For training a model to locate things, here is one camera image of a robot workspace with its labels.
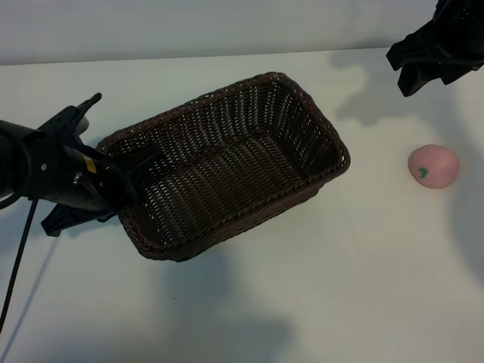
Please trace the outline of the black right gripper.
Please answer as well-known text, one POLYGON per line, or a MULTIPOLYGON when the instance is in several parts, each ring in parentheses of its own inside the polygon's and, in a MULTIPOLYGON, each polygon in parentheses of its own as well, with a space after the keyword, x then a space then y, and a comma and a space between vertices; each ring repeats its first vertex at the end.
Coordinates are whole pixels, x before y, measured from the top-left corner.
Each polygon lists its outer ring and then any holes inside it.
POLYGON ((439 1, 432 20, 392 45, 387 59, 401 69, 398 87, 410 97, 427 84, 420 64, 443 64, 449 85, 483 64, 483 0, 439 1))

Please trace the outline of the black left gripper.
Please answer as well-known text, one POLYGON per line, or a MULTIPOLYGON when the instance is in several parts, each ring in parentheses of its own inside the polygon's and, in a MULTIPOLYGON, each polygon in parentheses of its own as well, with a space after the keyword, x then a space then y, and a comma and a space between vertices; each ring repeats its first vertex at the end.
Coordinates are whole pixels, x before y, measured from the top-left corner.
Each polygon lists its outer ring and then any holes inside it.
POLYGON ((148 145, 109 157, 78 138, 60 141, 30 128, 20 134, 33 162, 26 196, 55 204, 42 221, 52 237, 86 222, 105 223, 145 200, 153 179, 148 167, 163 155, 160 147, 148 145))

